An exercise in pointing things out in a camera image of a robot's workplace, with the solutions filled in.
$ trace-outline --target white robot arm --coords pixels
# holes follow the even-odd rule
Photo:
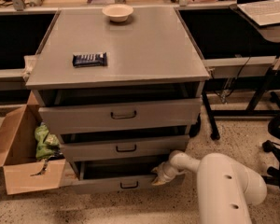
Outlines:
[[[152,184],[165,184],[185,171],[197,173],[201,224],[252,223],[247,206],[262,203],[267,195],[261,175],[219,153],[199,161],[174,151],[168,161],[154,168],[158,176]]]

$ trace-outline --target cabinet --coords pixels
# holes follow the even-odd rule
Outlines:
[[[108,65],[74,68],[77,51],[107,52]],[[186,149],[207,78],[173,7],[135,7],[124,23],[80,8],[61,11],[27,87],[77,192],[93,193],[152,188],[151,169]]]

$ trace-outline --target white bowl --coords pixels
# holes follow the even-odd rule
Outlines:
[[[133,13],[133,8],[125,4],[112,4],[104,7],[103,13],[113,22],[124,22]]]

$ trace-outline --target floor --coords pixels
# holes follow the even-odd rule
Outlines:
[[[248,99],[243,96],[242,102]],[[213,108],[240,108],[246,105],[231,101],[222,105],[216,97]],[[264,100],[258,108],[273,108]],[[0,122],[5,109],[0,109]],[[217,119],[221,138],[212,140],[208,117],[202,107],[202,127],[189,140],[187,153],[200,159],[219,152],[226,154],[251,169],[266,174],[268,166],[277,167],[273,154],[264,153],[261,144],[274,141],[268,132],[269,119]],[[180,186],[129,190],[92,195],[76,195],[71,187],[7,196],[0,170],[0,223],[199,223],[196,176],[186,173]],[[280,191],[268,186],[266,200],[249,206],[253,224],[280,224]]]

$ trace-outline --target drawer handle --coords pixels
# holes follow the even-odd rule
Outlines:
[[[138,187],[139,187],[138,181],[133,186],[126,186],[126,185],[120,183],[120,188],[121,189],[137,189]]]
[[[125,114],[125,115],[117,115],[114,114],[113,112],[111,112],[111,118],[112,119],[132,119],[135,118],[137,116],[137,111],[134,110],[134,112],[132,112],[132,114]]]
[[[118,153],[135,152],[136,150],[137,150],[137,145],[133,145],[133,148],[131,149],[120,149],[118,146],[116,146],[116,151]]]

